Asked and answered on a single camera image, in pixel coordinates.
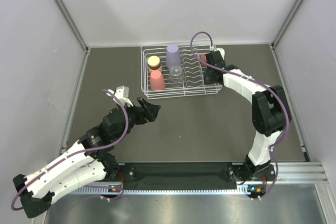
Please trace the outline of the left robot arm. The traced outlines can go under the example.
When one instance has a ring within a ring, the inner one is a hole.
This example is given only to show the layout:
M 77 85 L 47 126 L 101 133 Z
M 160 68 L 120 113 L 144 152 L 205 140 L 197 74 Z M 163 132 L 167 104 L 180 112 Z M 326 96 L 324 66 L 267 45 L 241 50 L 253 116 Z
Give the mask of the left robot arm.
M 135 125 L 156 120 L 160 105 L 137 99 L 117 103 L 102 122 L 89 129 L 72 147 L 40 170 L 13 178 L 16 198 L 28 218 L 35 218 L 70 192 L 87 184 L 114 180 L 119 164 L 110 153 Z

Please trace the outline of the clear plastic cup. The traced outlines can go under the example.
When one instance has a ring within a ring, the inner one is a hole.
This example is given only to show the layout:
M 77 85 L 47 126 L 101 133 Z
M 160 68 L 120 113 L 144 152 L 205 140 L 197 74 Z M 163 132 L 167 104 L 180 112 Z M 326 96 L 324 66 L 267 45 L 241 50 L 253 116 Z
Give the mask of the clear plastic cup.
M 169 73 L 170 85 L 180 87 L 183 85 L 183 70 L 181 66 L 173 66 Z

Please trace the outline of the pink handled mug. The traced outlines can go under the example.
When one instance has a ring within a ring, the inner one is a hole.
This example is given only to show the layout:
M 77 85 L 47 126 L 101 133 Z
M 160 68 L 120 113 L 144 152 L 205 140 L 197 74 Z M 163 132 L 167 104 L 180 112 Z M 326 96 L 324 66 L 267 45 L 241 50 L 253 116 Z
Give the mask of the pink handled mug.
M 207 59 L 206 59 L 206 56 L 205 55 L 200 55 L 200 61 L 201 61 L 201 65 L 202 66 L 205 66 L 204 63 L 207 63 Z

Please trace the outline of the pink plastic cup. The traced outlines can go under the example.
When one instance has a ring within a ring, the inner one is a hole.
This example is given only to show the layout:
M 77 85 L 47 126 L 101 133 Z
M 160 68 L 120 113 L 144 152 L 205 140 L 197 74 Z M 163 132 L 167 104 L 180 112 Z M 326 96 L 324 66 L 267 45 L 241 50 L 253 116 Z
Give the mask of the pink plastic cup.
M 165 81 L 162 73 L 159 70 L 154 70 L 150 75 L 150 85 L 152 90 L 164 90 Z

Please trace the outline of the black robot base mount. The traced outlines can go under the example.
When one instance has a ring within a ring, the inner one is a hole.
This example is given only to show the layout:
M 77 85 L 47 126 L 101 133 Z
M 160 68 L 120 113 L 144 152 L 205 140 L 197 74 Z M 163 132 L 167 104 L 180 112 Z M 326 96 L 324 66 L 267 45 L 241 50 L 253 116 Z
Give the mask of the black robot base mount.
M 247 185 L 248 197 L 264 195 L 276 174 L 269 165 L 259 177 L 248 178 L 243 162 L 124 163 L 119 169 L 127 190 L 234 189 Z

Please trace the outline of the lavender plastic cup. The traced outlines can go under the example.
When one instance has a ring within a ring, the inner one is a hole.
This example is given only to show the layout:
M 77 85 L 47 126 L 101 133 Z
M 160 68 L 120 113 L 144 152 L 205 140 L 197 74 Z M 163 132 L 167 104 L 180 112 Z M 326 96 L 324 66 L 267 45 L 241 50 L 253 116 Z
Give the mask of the lavender plastic cup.
M 169 44 L 166 48 L 166 66 L 171 69 L 174 66 L 181 66 L 181 55 L 177 44 Z

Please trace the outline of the steel insulated tumbler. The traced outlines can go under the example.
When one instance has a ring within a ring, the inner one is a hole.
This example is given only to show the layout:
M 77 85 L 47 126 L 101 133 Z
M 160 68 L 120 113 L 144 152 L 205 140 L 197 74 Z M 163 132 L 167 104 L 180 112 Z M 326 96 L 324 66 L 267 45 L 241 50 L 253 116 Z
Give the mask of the steel insulated tumbler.
M 147 59 L 147 66 L 150 73 L 156 70 L 162 71 L 161 60 L 158 56 L 150 56 Z

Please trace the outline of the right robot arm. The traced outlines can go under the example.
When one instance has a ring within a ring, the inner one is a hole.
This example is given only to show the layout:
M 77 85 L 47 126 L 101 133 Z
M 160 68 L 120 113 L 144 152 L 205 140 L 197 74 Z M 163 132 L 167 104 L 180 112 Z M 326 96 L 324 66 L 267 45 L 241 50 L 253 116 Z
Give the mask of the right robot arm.
M 225 63 L 223 49 L 201 57 L 205 62 L 205 82 L 229 88 L 251 103 L 252 123 L 256 130 L 251 150 L 245 159 L 245 174 L 258 180 L 270 164 L 270 151 L 282 132 L 288 132 L 291 114 L 282 86 L 269 86 Z

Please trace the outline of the dark blue mug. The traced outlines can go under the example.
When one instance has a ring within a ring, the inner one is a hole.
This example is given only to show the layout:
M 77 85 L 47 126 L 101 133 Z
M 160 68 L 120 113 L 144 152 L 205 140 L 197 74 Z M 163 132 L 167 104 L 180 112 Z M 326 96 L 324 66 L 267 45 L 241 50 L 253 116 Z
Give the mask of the dark blue mug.
M 204 82 L 223 85 L 223 74 L 220 71 L 207 69 L 204 71 Z

